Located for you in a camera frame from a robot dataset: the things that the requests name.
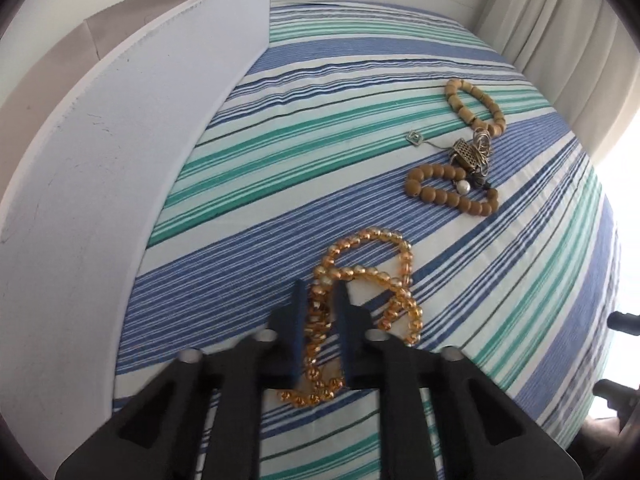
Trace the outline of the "white curtain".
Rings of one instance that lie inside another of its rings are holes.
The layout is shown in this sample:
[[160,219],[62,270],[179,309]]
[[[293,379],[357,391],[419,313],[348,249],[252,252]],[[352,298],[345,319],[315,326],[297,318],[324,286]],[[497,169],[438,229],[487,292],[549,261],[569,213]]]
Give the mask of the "white curtain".
[[639,110],[639,50],[608,0],[488,0],[475,27],[600,162]]

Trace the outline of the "striped bed sheet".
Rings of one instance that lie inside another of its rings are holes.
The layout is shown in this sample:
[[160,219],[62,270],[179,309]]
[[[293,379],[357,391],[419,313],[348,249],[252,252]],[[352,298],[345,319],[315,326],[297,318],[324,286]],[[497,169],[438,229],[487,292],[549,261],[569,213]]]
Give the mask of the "striped bed sheet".
[[[470,130],[460,78],[506,118],[490,217],[427,205],[408,171]],[[215,351],[265,322],[332,243],[365,228],[413,252],[420,345],[465,352],[559,445],[578,433],[606,355],[620,248],[570,126],[462,25],[353,2],[279,4],[270,45],[206,126],[168,193],[129,298],[113,403],[176,353]]]

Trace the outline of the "silver keychain charm cluster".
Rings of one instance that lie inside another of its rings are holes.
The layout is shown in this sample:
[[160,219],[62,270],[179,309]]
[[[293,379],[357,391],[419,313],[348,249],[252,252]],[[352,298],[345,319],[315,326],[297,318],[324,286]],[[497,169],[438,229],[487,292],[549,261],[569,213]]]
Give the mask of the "silver keychain charm cluster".
[[477,185],[487,185],[490,167],[491,135],[485,128],[476,128],[471,140],[458,139],[449,146],[426,140],[420,132],[410,131],[405,139],[413,146],[429,145],[449,154],[450,162],[462,167],[468,178]]

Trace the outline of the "white cardboard box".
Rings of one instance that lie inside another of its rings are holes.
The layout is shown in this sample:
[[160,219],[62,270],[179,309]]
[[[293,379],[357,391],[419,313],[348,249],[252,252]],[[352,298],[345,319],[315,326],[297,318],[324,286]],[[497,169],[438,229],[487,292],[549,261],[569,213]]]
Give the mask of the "white cardboard box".
[[52,477],[111,414],[152,227],[208,122],[269,42],[270,0],[186,0],[97,62],[1,202],[1,413]]

